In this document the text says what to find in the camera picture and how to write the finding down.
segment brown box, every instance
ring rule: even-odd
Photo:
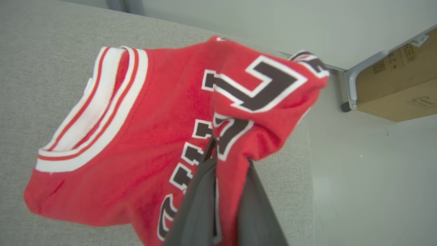
[[[396,122],[437,114],[437,28],[427,35],[358,75],[358,110]]]

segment gray metal bracket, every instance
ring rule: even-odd
[[[362,63],[354,66],[348,71],[344,72],[344,81],[346,83],[347,98],[349,100],[349,108],[353,111],[357,110],[357,86],[355,80],[358,74],[369,66],[373,65],[375,62],[383,59],[388,55],[388,51],[384,50],[376,53],[372,57],[363,61]]]

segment white floor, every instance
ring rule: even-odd
[[[307,115],[316,245],[437,245],[437,115],[343,113],[341,76]]]

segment red shirt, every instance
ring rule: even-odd
[[[38,151],[24,200],[48,218],[131,223],[161,245],[214,133],[215,242],[236,244],[247,158],[284,145],[328,76],[308,52],[286,61],[217,36],[181,49],[104,47],[84,96]]]

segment caster wheel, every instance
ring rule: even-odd
[[[349,112],[351,111],[350,107],[349,107],[349,102],[345,102],[340,106],[341,110],[343,112]]]

